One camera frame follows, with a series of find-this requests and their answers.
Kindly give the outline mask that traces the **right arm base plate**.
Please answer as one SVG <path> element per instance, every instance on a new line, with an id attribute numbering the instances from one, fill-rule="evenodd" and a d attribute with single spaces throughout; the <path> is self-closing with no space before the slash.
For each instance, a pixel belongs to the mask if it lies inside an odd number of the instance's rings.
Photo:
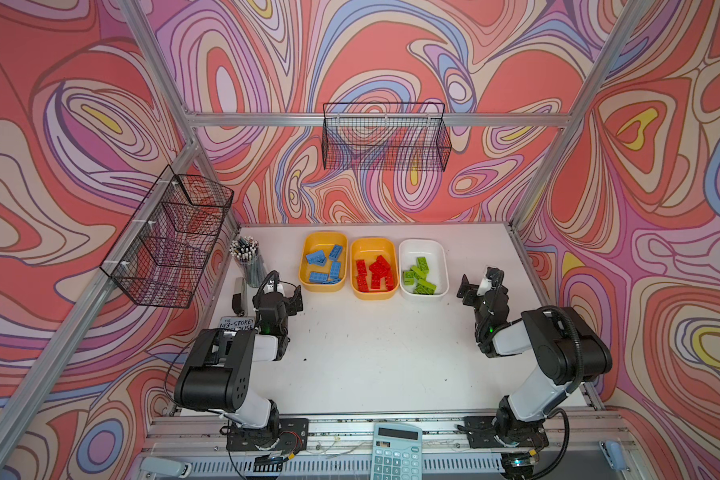
<path id="1" fill-rule="evenodd" d="M 456 429 L 467 436 L 473 449 L 541 450 L 549 446 L 542 421 L 528 423 L 497 419 L 496 416 L 466 416 Z"/>

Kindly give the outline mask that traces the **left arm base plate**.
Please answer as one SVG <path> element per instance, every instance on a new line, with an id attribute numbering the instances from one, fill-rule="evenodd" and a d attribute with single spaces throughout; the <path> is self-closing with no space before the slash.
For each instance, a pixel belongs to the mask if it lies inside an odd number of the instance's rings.
<path id="1" fill-rule="evenodd" d="M 222 426 L 229 452 L 298 453 L 307 447 L 309 420 L 295 417 L 271 421 L 261 429 L 242 428 L 234 423 Z"/>

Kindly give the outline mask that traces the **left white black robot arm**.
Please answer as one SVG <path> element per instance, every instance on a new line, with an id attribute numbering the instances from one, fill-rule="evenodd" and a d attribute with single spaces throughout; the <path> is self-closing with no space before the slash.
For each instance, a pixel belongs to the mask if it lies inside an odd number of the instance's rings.
<path id="1" fill-rule="evenodd" d="M 178 407 L 211 412 L 244 430 L 279 432 L 276 403 L 251 389 L 252 367 L 283 359 L 289 319 L 303 310 L 301 288 L 288 296 L 280 273 L 267 273 L 253 295 L 253 324 L 205 329 L 196 337 L 174 386 Z"/>

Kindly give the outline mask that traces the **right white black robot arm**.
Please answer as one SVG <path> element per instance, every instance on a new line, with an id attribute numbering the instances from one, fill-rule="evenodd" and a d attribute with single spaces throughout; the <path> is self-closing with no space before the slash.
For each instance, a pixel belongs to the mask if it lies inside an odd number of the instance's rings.
<path id="1" fill-rule="evenodd" d="M 486 357 L 531 351 L 536 360 L 522 385 L 499 403 L 493 428 L 507 437 L 541 425 L 581 383 L 609 372 L 613 359 L 603 340 L 571 307 L 541 306 L 511 321 L 504 277 L 496 267 L 487 268 L 477 284 L 463 276 L 457 297 L 473 311 L 475 342 Z"/>

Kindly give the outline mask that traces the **blue lego brick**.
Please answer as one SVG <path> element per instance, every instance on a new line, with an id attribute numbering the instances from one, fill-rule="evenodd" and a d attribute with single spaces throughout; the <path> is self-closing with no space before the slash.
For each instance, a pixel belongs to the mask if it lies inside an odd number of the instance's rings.
<path id="1" fill-rule="evenodd" d="M 330 281 L 330 275 L 322 272 L 311 272 L 309 282 L 315 284 L 326 284 Z"/>
<path id="2" fill-rule="evenodd" d="M 342 253 L 343 246 L 340 244 L 335 244 L 329 253 L 329 259 L 331 261 L 339 261 Z"/>
<path id="3" fill-rule="evenodd" d="M 323 250 L 316 250 L 305 255 L 308 265 L 324 266 L 328 260 Z"/>
<path id="4" fill-rule="evenodd" d="M 338 282 L 341 275 L 341 263 L 339 261 L 333 261 L 331 263 L 331 269 L 329 272 L 329 280 L 331 282 Z"/>

